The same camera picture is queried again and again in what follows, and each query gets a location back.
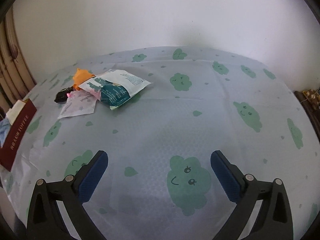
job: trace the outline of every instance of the orange plastic toy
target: orange plastic toy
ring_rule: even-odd
[[[80,90],[81,88],[79,87],[79,85],[94,76],[95,75],[89,73],[89,71],[87,71],[86,69],[77,68],[77,72],[72,78],[74,80],[73,88],[76,90]]]

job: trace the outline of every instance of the wall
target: wall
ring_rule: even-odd
[[[38,82],[94,55],[194,44],[257,59],[291,89],[320,85],[320,26],[303,0],[16,0],[14,17]]]

